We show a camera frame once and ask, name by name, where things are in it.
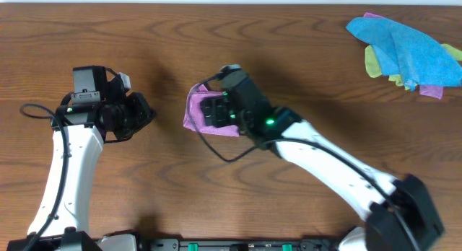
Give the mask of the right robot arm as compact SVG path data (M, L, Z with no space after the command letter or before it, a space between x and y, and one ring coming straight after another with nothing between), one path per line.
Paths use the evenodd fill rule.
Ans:
M400 180L354 158L287 107L268 100L232 100L228 95L199 103L205 123L236 125L257 147L301 167L344 199L364 221L336 250L429 250L445 229L424 183Z

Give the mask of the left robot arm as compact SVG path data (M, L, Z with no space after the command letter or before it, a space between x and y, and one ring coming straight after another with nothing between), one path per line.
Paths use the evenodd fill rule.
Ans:
M53 129L53 158L40 208L24 239L9 242L8 250L100 250L88 234L89 205L96 164L115 134L120 143L155 116L139 92L102 99L92 92L91 102L78 102L68 93L49 114Z

